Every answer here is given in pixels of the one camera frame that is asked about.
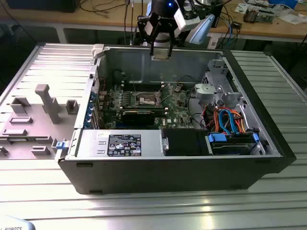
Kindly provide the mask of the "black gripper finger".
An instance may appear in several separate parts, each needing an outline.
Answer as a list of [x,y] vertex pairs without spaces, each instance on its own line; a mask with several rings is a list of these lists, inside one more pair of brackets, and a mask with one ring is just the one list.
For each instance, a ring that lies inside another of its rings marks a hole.
[[168,33],[169,33],[169,49],[168,49],[168,57],[171,57],[173,47],[176,44],[176,38],[175,38],[175,30],[177,29],[177,23],[176,21],[169,21],[168,22]]
[[[147,34],[145,30],[147,23],[150,23],[152,26],[152,31],[150,34]],[[150,56],[153,56],[154,42],[159,34],[159,16],[157,14],[150,14],[149,16],[138,16],[137,25],[142,40],[151,45]]]

